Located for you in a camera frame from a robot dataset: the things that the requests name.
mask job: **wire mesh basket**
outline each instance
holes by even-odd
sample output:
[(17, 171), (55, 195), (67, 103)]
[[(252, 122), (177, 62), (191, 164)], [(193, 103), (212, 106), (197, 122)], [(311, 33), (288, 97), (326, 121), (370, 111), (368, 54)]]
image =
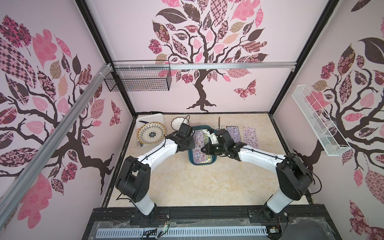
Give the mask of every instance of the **wire mesh basket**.
[(168, 61), (114, 62), (124, 64), (115, 65), (115, 71), (105, 77), (110, 91), (169, 91), (172, 77)]
[(331, 120), (328, 112), (324, 110), (305, 84), (297, 85), (292, 97), (308, 120), (328, 156), (339, 156), (351, 149), (337, 125)]

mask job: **butterfly decal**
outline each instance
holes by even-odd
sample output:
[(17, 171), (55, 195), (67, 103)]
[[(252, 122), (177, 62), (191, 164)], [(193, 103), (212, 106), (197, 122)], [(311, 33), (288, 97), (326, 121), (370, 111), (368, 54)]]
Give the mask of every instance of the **butterfly decal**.
[(240, 94), (240, 97), (242, 97), (244, 100), (249, 95), (256, 95), (256, 80), (253, 80), (247, 87), (247, 89), (243, 88), (236, 88), (234, 91), (238, 94)]
[(111, 100), (111, 105), (112, 105), (112, 111), (114, 113), (113, 117), (111, 118), (111, 121), (109, 122), (109, 125), (112, 126), (114, 124), (119, 124), (120, 123), (120, 113), (121, 110), (119, 107), (116, 106), (116, 104)]

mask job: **blue tray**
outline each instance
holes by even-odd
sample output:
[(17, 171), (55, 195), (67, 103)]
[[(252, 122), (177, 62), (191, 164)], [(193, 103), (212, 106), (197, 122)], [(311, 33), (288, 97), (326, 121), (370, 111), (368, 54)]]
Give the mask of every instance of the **blue tray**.
[[(200, 125), (200, 126), (194, 126), (193, 127), (193, 130), (203, 130), (203, 129), (207, 129), (208, 131), (211, 130), (212, 128), (208, 125)], [(193, 162), (193, 151), (192, 149), (189, 149), (188, 150), (188, 158), (189, 158), (189, 161), (193, 164), (193, 165), (196, 165), (196, 166), (199, 166), (199, 165), (208, 165), (208, 164), (212, 164), (216, 161), (217, 159), (217, 156), (216, 155), (211, 155), (212, 156), (212, 162), (210, 163), (199, 163), (199, 164), (196, 164)]]

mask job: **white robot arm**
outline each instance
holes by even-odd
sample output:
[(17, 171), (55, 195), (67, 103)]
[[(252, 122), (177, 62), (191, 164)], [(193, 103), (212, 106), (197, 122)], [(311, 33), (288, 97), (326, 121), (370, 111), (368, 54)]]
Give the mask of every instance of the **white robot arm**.
[[(301, 199), (304, 192), (313, 182), (313, 177), (295, 154), (286, 156), (273, 154), (242, 142), (235, 143), (227, 130), (211, 131), (211, 143), (201, 151), (209, 155), (228, 156), (242, 162), (250, 162), (277, 174), (279, 189), (263, 206), (263, 217), (273, 221), (276, 214), (282, 211), (293, 200)], [(148, 196), (151, 170), (156, 168), (167, 157), (194, 148), (192, 127), (182, 124), (179, 131), (167, 135), (162, 144), (150, 152), (124, 160), (116, 181), (116, 188), (128, 196), (137, 209), (148, 218), (156, 217), (156, 204)]]

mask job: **cable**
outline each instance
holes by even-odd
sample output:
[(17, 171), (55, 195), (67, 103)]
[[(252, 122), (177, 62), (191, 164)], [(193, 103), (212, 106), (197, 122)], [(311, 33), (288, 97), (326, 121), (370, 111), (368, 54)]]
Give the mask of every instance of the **cable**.
[[(249, 150), (249, 151), (252, 151), (252, 152), (258, 152), (258, 151), (254, 150), (254, 149), (249, 149), (249, 148), (245, 148), (245, 147), (242, 147), (241, 149), (246, 149), (246, 150)], [(301, 168), (307, 170), (308, 172), (310, 172), (310, 173), (312, 173), (313, 175), (315, 175), (315, 177), (317, 177), (317, 179), (319, 180), (319, 183), (320, 183), (320, 189), (319, 189), (317, 192), (314, 192), (314, 193), (311, 193), (311, 194), (316, 194), (316, 193), (318, 193), (318, 192), (320, 192), (320, 191), (322, 190), (323, 185), (322, 185), (322, 183), (321, 183), (320, 178), (319, 178), (314, 172), (312, 172), (311, 170), (308, 170), (306, 167), (303, 167), (303, 166), (301, 166), (301, 165), (299, 165), (299, 164), (297, 164), (297, 163), (295, 163), (295, 162), (290, 162), (290, 161), (288, 161), (288, 160), (286, 160), (286, 159), (279, 158), (279, 157), (277, 157), (277, 156), (269, 155), (269, 154), (266, 154), (266, 153), (263, 153), (263, 152), (258, 152), (258, 153), (261, 153), (261, 154), (264, 154), (264, 155), (273, 157), (273, 158), (275, 158), (275, 159), (280, 159), (280, 160), (286, 161), (286, 162), (288, 162), (288, 163), (295, 164), (295, 165), (297, 165), (297, 166), (299, 166), (299, 167), (301, 167)]]

